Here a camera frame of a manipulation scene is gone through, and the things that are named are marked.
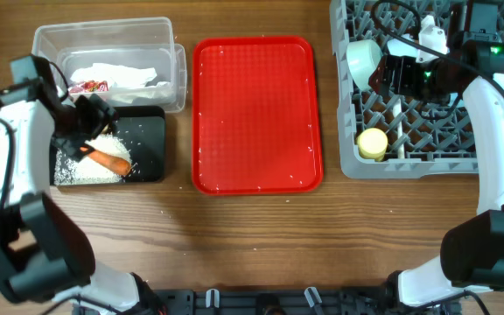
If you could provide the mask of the red candy wrapper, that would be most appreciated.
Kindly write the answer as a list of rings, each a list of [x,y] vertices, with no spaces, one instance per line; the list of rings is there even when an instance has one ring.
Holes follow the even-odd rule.
[[[71,94],[107,92],[109,85],[105,80],[87,80],[74,83],[68,91]]]

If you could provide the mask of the yellow plastic cup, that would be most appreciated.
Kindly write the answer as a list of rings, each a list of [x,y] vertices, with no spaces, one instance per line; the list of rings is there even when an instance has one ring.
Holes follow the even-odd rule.
[[[386,154],[389,140],[382,130],[370,128],[357,136],[356,144],[362,158],[381,162]]]

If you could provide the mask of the white plastic spoon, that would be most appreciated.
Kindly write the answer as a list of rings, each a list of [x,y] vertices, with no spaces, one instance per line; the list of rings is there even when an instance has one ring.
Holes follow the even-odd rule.
[[[393,107],[393,114],[395,119],[398,120],[398,124],[396,125],[396,133],[397,133],[397,142],[399,142],[403,137],[403,125],[402,125],[402,102],[400,99],[397,100],[395,106]],[[405,147],[404,143],[400,143],[396,146],[397,158],[405,159]]]

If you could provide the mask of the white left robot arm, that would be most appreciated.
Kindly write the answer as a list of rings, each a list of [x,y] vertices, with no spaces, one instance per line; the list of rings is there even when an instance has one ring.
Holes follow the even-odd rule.
[[[97,95],[71,100],[58,66],[32,54],[10,64],[0,90],[0,293],[11,303],[71,304],[76,314],[165,314],[167,304],[138,275],[99,263],[82,230],[52,200],[50,152],[128,165],[90,141],[117,120]]]

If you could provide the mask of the orange carrot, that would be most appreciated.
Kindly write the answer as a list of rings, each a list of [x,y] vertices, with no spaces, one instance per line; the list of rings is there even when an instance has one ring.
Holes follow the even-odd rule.
[[[119,176],[127,176],[131,171],[131,163],[127,160],[109,155],[99,150],[83,148],[86,156],[109,171]]]

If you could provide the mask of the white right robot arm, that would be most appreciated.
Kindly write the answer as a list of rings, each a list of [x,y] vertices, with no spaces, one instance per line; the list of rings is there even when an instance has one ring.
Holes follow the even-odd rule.
[[[504,43],[497,39],[498,3],[454,5],[448,53],[431,60],[387,55],[368,84],[379,95],[440,102],[455,94],[471,120],[479,167],[474,218],[448,231],[438,257],[392,274],[384,284],[383,311],[430,312],[464,297],[504,291]]]

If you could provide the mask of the white napkin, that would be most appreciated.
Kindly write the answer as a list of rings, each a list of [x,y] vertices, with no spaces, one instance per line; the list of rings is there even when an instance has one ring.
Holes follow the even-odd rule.
[[[117,102],[134,102],[136,99],[170,102],[175,98],[173,84],[159,79],[153,67],[135,68],[94,63],[90,67],[75,70],[70,81],[70,87],[81,81],[106,81],[108,91],[95,93],[100,94],[102,99]]]

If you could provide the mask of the light blue bowl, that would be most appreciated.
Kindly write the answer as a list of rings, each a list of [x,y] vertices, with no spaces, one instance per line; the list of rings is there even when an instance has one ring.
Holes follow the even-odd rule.
[[[418,50],[398,39],[391,39],[387,42],[388,53],[397,57],[413,57],[418,55]]]

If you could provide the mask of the pale green bowl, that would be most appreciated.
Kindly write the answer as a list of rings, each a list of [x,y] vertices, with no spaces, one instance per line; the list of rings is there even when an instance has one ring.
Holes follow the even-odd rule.
[[[346,48],[346,61],[353,83],[360,91],[368,91],[369,78],[382,58],[382,50],[372,39],[354,41]]]

